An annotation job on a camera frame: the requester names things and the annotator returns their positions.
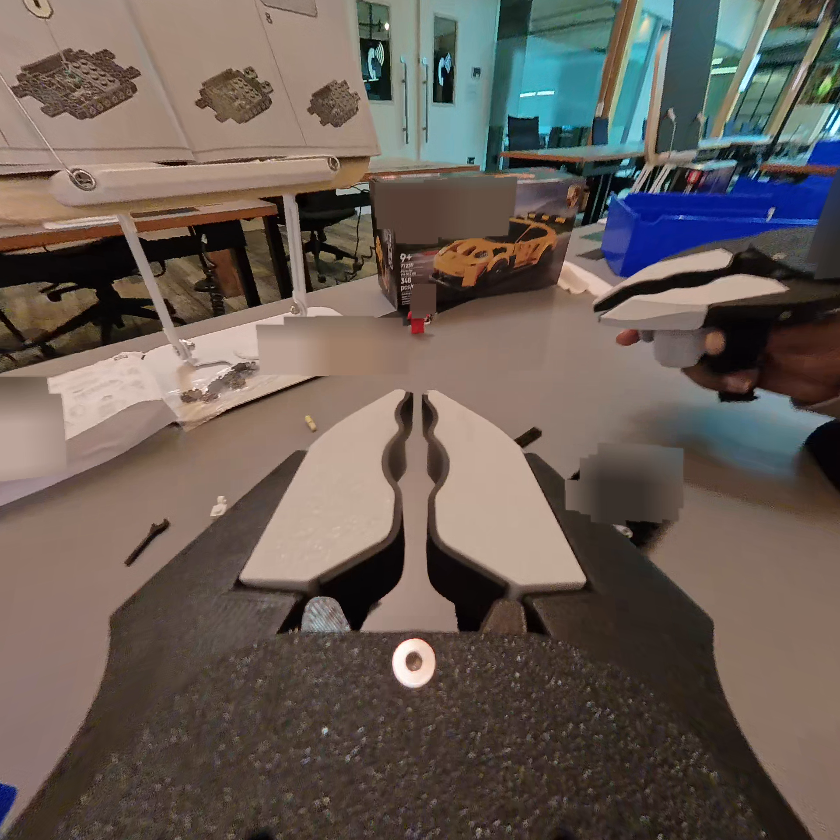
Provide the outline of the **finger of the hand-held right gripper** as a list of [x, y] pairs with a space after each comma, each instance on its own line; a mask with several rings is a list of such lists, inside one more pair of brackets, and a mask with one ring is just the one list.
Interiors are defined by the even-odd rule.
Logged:
[[788, 290], [785, 284], [775, 279], [729, 275], [703, 286], [634, 294], [600, 314], [599, 322], [640, 331], [697, 330], [703, 326], [712, 307], [729, 306], [737, 301], [764, 298]]
[[604, 312], [613, 309], [620, 302], [620, 293], [625, 291], [628, 291], [630, 297], [645, 294], [644, 291], [636, 291], [636, 287], [645, 282], [665, 280], [665, 288], [669, 289], [674, 287], [673, 282], [669, 280], [671, 277], [692, 272], [723, 270], [730, 266], [733, 259], [734, 254], [725, 248], [662, 259], [610, 287], [594, 301], [593, 311]]

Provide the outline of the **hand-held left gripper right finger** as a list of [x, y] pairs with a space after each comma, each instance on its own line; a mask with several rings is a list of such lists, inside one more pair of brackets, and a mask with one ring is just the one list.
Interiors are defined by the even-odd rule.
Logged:
[[457, 626], [480, 627], [501, 600], [582, 591], [585, 572], [515, 440], [440, 391], [422, 409], [427, 575]]

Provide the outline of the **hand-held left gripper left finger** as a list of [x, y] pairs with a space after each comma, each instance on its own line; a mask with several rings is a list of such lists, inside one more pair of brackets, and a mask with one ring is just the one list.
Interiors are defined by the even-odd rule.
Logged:
[[239, 573], [266, 592], [336, 601], [351, 627], [392, 592], [404, 570], [403, 496], [413, 394], [386, 393], [323, 433]]

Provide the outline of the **black brick model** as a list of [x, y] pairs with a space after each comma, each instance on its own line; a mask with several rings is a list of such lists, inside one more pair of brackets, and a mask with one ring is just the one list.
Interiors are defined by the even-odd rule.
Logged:
[[615, 524], [613, 527], [629, 539], [635, 547], [647, 551], [648, 547], [655, 543], [671, 525], [671, 521], [629, 521]]

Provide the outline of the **grey desk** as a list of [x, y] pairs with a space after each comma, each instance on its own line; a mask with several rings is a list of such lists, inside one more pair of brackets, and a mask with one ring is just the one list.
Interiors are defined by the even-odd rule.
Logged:
[[[814, 838], [838, 838], [838, 493], [800, 446], [823, 418], [777, 395], [720, 404], [650, 347], [622, 350], [591, 297], [553, 287], [439, 315], [402, 374], [310, 381], [2, 508], [2, 782], [11, 826], [80, 728], [110, 615], [295, 450], [383, 394], [439, 390], [564, 476], [600, 444], [685, 450], [685, 502], [650, 558], [712, 619], [743, 733]], [[171, 526], [126, 560], [154, 522]]]

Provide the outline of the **brown edged office desk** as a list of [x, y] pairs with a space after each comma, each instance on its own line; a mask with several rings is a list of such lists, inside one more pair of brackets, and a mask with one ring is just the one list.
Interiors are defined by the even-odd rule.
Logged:
[[583, 210], [584, 226], [597, 223], [606, 209], [613, 181], [626, 165], [644, 162], [639, 144], [585, 145], [540, 150], [504, 150], [500, 168], [542, 167], [577, 175], [585, 180], [588, 198]]
[[[193, 289], [203, 267], [217, 270], [217, 314], [256, 308], [291, 295], [278, 208], [272, 203], [241, 199], [183, 207], [170, 213], [142, 213], [135, 223], [176, 324], [213, 316], [212, 296]], [[97, 251], [127, 251], [129, 266], [135, 267], [120, 227], [104, 217], [93, 219], [89, 227], [82, 227], [80, 220], [43, 227], [2, 226], [2, 253], [27, 255], [85, 246]], [[135, 275], [117, 280], [113, 286], [123, 298], [151, 298]], [[97, 300], [93, 291], [79, 290], [53, 302], [44, 294], [46, 288], [47, 283], [40, 282], [2, 288], [2, 371], [54, 359], [38, 349], [23, 350], [21, 345], [36, 330], [57, 329]], [[164, 341], [159, 321], [127, 317], [123, 328], [114, 329], [108, 344], [141, 342], [146, 348]], [[102, 345], [99, 328], [91, 324], [51, 343], [56, 357]]]

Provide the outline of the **person's right hand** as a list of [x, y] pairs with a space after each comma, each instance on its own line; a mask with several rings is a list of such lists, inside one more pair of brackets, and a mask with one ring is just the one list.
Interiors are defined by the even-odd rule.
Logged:
[[756, 369], [716, 374], [702, 363], [682, 372], [709, 391], [738, 396], [771, 392], [798, 409], [838, 419], [839, 315], [775, 328]]

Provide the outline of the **white paper sheet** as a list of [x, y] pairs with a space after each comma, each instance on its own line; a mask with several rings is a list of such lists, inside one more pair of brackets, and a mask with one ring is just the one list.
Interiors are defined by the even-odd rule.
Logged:
[[572, 295], [587, 294], [593, 298], [600, 298], [622, 281], [622, 278], [615, 276], [610, 270], [603, 272], [603, 275], [566, 261], [558, 278], [558, 286]]

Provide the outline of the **toy car box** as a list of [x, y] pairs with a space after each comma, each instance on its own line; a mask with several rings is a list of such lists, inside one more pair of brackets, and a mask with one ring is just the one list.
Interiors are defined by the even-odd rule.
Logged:
[[557, 284], [587, 197], [585, 179], [547, 168], [378, 175], [369, 183], [377, 275], [401, 314], [416, 287], [437, 312]]

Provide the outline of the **person's dark clothing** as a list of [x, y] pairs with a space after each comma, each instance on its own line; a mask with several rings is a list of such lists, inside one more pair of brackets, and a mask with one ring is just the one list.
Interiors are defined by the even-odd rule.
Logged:
[[819, 426], [804, 441], [803, 450], [831, 486], [839, 491], [839, 420]]

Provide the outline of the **clear plastic parts bag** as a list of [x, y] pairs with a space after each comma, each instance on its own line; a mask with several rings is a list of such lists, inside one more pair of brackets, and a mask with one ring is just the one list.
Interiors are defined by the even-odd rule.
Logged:
[[155, 376], [175, 424], [193, 429], [259, 399], [256, 359], [179, 365], [172, 373]]

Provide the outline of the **black toy wrench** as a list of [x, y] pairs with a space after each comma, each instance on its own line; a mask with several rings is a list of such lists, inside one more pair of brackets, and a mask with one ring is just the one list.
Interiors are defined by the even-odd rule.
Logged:
[[163, 519], [160, 522], [152, 523], [147, 533], [143, 536], [142, 540], [137, 544], [137, 546], [133, 548], [133, 550], [130, 552], [123, 564], [126, 567], [130, 567], [131, 565], [133, 565], [143, 554], [143, 552], [149, 548], [152, 542], [155, 541], [158, 537], [160, 537], [163, 533], [165, 533], [170, 526], [171, 523], [167, 518]]

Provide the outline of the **open instruction booklet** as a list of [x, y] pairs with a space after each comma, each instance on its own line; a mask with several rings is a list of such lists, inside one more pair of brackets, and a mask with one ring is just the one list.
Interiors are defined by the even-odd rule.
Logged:
[[114, 459], [179, 420], [140, 352], [44, 377], [2, 374], [2, 506]]

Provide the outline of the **white book stand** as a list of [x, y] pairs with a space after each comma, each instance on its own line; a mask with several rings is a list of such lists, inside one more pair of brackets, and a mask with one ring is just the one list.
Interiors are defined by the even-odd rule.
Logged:
[[33, 227], [71, 219], [114, 217], [134, 257], [143, 283], [161, 319], [164, 336], [176, 356], [201, 366], [192, 347], [175, 329], [151, 264], [140, 242], [133, 215], [177, 207], [210, 207], [238, 198], [280, 196], [292, 234], [292, 297], [300, 314], [307, 312], [299, 213], [296, 197], [327, 187], [346, 188], [364, 182], [371, 157], [334, 154], [287, 156], [265, 161], [215, 164], [89, 164], [45, 173], [3, 176], [3, 226]]

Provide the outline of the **open instruction book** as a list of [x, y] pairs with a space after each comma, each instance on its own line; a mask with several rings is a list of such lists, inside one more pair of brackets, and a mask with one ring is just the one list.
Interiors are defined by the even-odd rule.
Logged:
[[345, 2], [2, 1], [2, 166], [380, 153]]

